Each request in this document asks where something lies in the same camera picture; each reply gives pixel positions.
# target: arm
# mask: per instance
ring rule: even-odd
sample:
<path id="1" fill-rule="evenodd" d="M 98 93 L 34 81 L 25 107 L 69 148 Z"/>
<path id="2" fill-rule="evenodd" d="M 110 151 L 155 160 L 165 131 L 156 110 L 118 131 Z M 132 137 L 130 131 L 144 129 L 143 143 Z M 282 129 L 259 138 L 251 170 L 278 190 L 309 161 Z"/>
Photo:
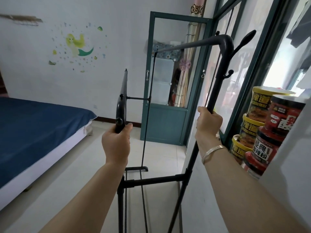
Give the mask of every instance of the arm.
<path id="1" fill-rule="evenodd" d="M 102 145 L 106 154 L 106 164 L 40 233 L 101 231 L 127 165 L 132 128 L 133 125 L 128 124 L 121 133 L 116 134 L 114 125 L 103 134 Z"/>
<path id="2" fill-rule="evenodd" d="M 200 155 L 221 145 L 215 136 L 222 117 L 199 107 L 196 140 Z M 205 169 L 221 215 L 230 233 L 307 232 L 266 189 L 246 173 L 226 149 L 209 155 Z"/>

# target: black metal rack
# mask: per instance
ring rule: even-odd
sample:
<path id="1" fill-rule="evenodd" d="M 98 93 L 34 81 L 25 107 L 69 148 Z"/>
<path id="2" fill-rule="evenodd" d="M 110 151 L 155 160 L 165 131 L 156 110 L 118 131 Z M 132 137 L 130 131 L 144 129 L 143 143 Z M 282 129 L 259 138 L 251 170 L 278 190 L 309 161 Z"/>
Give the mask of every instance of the black metal rack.
<path id="1" fill-rule="evenodd" d="M 197 47 L 197 46 L 207 46 L 207 45 L 219 45 L 220 47 L 220 53 L 222 55 L 219 69 L 217 71 L 216 77 L 215 77 L 215 84 L 212 89 L 212 93 L 207 105 L 207 109 L 209 112 L 212 113 L 214 106 L 216 104 L 216 100 L 222 85 L 222 82 L 224 79 L 229 78 L 233 74 L 233 70 L 229 70 L 228 74 L 227 70 L 230 64 L 230 60 L 232 57 L 247 43 L 249 43 L 252 38 L 255 36 L 256 31 L 253 30 L 250 33 L 248 33 L 241 41 L 239 46 L 237 46 L 236 49 L 234 49 L 232 38 L 228 35 L 217 35 L 212 36 L 208 39 L 203 39 L 200 41 L 192 42 L 192 43 L 185 43 L 181 44 L 179 46 L 174 46 L 171 48 L 161 49 L 155 52 L 154 58 L 153 58 L 153 69 L 152 69 L 152 77 L 151 77 L 151 85 L 150 85 L 150 95 L 149 98 L 134 98 L 134 97 L 128 97 L 127 96 L 127 70 L 125 70 L 122 87 L 121 87 L 121 93 L 118 98 L 117 103 L 117 112 L 116 112 L 116 133 L 119 133 L 122 131 L 126 124 L 126 102 L 127 99 L 136 99 L 136 100 L 146 100 L 149 102 L 148 104 L 148 112 L 147 112 L 147 121 L 146 121 L 146 131 L 145 131 L 145 139 L 144 139 L 144 147 L 143 147 L 143 154 L 142 154 L 142 164 L 139 167 L 127 167 L 125 169 L 125 178 L 122 177 L 122 180 L 119 184 L 117 194 L 118 194 L 118 215 L 119 215 L 119 233 L 126 233 L 127 231 L 127 188 L 133 188 L 135 186 L 141 186 L 142 187 L 142 201 L 143 201 L 143 208 L 144 208 L 144 218 L 145 218 L 145 228 L 146 233 L 148 233 L 148 226 L 147 226 L 147 218 L 146 218 L 146 208 L 145 208 L 145 199 L 144 199 L 144 191 L 143 191 L 143 185 L 149 185 L 149 184 L 156 184 L 156 183 L 165 183 L 165 182 L 171 182 L 171 181 L 181 181 L 181 189 L 180 194 L 177 199 L 177 203 L 173 212 L 172 220 L 169 225 L 168 233 L 171 233 L 173 230 L 173 226 L 175 224 L 177 214 L 182 202 L 182 199 L 184 197 L 186 187 L 189 183 L 192 169 L 194 166 L 194 163 L 196 161 L 197 154 L 199 153 L 199 147 L 197 143 L 195 143 L 194 148 L 192 150 L 192 154 L 188 163 L 188 166 L 186 168 L 186 171 L 184 174 L 177 174 L 174 176 L 165 176 L 165 177 L 155 177 L 155 178 L 148 178 L 148 179 L 142 179 L 142 171 L 148 171 L 148 168 L 146 166 L 143 166 L 144 162 L 144 154 L 145 154 L 145 145 L 146 145 L 146 135 L 147 135 L 147 126 L 148 126 L 148 118 L 149 118 L 149 111 L 150 111 L 150 103 L 151 103 L 151 94 L 152 94 L 152 83 L 153 83 L 153 73 L 154 73 L 154 65 L 156 61 L 156 56 L 158 52 L 162 51 L 170 51 L 170 50 L 181 50 L 185 48 L 191 48 L 191 47 Z M 127 172 L 128 171 L 139 171 L 140 172 L 140 180 L 127 180 Z M 124 214 L 124 226 L 123 226 L 123 194 L 125 189 L 125 214 Z"/>

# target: bracelet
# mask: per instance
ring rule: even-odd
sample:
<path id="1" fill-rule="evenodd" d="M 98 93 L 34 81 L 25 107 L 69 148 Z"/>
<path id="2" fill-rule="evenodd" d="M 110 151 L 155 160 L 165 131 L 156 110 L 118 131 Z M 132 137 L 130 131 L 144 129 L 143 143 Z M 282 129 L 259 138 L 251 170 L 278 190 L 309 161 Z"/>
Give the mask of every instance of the bracelet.
<path id="1" fill-rule="evenodd" d="M 202 163 L 204 164 L 206 158 L 212 153 L 214 152 L 215 150 L 218 150 L 218 149 L 221 149 L 221 148 L 225 148 L 223 145 L 217 145 L 215 147 L 213 147 L 212 149 L 208 150 L 206 152 L 206 154 L 204 155 L 204 157 L 202 158 Z"/>

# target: yellow container lid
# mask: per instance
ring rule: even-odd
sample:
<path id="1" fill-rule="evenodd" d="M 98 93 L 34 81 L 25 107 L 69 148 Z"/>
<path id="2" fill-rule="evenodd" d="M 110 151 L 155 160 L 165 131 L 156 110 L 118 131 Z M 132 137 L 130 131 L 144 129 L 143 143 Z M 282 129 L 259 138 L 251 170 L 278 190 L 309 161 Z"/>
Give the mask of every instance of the yellow container lid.
<path id="1" fill-rule="evenodd" d="M 238 139 L 239 139 L 239 134 L 234 135 L 234 136 L 232 137 L 232 143 L 233 143 L 233 145 L 236 145 L 237 147 L 239 147 L 239 148 L 242 149 L 242 150 L 245 150 L 246 152 L 247 152 L 247 151 L 252 151 L 252 150 L 253 150 L 253 149 L 248 148 L 248 147 L 246 147 L 245 145 L 241 144 L 241 143 L 238 141 Z"/>
<path id="2" fill-rule="evenodd" d="M 279 94 L 279 95 L 292 95 L 292 94 L 295 94 L 295 92 L 292 92 L 292 91 L 289 91 L 289 90 L 273 88 L 273 87 L 265 87 L 265 86 L 253 87 L 253 92 L 256 92 L 256 93 L 259 93 L 259 94 L 264 94 L 264 95 L 267 95 L 267 96 L 272 96 L 272 95 L 275 95 L 275 94 Z"/>
<path id="3" fill-rule="evenodd" d="M 263 127 L 265 125 L 262 122 L 256 121 L 254 119 L 250 119 L 249 117 L 247 117 L 247 113 L 243 115 L 243 120 L 248 122 L 248 123 L 254 124 L 254 125 L 258 126 L 258 127 Z"/>

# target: door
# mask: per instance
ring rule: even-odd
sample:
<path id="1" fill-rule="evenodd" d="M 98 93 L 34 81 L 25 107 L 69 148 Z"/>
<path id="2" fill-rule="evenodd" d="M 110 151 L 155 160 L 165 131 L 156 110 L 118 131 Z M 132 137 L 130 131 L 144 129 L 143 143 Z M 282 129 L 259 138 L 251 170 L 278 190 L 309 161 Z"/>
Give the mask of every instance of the door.
<path id="1" fill-rule="evenodd" d="M 187 36 L 195 35 L 194 41 L 208 38 L 211 26 L 212 19 L 150 13 L 144 98 L 150 94 L 156 49 L 179 45 Z M 164 52 L 156 57 L 148 124 L 149 102 L 143 104 L 141 140 L 145 138 L 147 127 L 147 141 L 184 144 L 195 94 L 204 78 L 203 63 L 207 53 L 208 46 L 204 46 L 190 51 Z"/>

